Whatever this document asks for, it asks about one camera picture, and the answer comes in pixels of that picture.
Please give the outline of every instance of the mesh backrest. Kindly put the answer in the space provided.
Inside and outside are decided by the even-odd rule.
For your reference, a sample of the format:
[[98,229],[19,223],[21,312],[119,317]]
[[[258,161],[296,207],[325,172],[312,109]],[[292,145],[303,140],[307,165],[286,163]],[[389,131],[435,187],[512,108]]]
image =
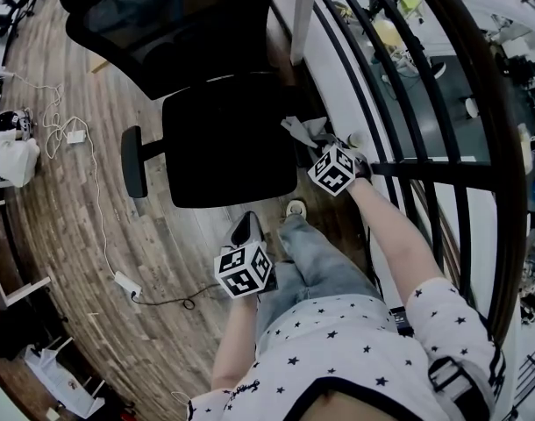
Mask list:
[[68,34],[151,98],[210,78],[268,70],[270,0],[87,0]]

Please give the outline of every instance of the white bag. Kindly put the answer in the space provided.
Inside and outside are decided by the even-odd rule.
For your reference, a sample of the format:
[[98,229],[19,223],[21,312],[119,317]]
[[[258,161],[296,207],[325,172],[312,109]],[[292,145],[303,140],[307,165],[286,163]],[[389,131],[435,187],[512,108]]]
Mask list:
[[35,139],[24,142],[16,140],[16,130],[0,132],[0,177],[23,187],[33,178],[38,157]]

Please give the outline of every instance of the office chair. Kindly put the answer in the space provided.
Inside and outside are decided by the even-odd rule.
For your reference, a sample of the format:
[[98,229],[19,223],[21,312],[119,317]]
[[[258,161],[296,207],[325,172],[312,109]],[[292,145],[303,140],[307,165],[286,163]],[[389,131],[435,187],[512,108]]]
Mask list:
[[61,0],[67,33],[163,104],[163,139],[122,137],[128,194],[147,195],[144,162],[164,153],[178,207],[216,207],[291,192],[288,108],[267,57],[271,0]]

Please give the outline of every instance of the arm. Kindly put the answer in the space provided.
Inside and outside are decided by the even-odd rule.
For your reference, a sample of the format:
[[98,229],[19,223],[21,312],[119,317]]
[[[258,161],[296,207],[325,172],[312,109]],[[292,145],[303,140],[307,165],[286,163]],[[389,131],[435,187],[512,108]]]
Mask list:
[[408,218],[365,179],[349,187],[389,263],[415,338],[427,352],[433,387],[464,371],[453,387],[435,388],[465,419],[489,419],[503,385],[505,361],[479,313],[445,279],[427,242]]
[[254,362],[256,295],[232,302],[225,335],[215,357],[211,390],[233,389]]
[[416,226],[369,181],[356,179],[348,191],[379,243],[398,293],[406,304],[416,287],[442,276],[431,249]]

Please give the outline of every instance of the jeans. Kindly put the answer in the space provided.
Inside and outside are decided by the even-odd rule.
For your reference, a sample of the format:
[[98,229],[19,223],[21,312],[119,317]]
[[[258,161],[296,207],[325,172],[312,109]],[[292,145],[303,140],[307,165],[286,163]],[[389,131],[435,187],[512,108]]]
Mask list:
[[367,295],[382,301],[368,278],[303,217],[287,217],[279,238],[291,261],[277,262],[279,289],[260,296],[256,339],[283,313],[305,299]]

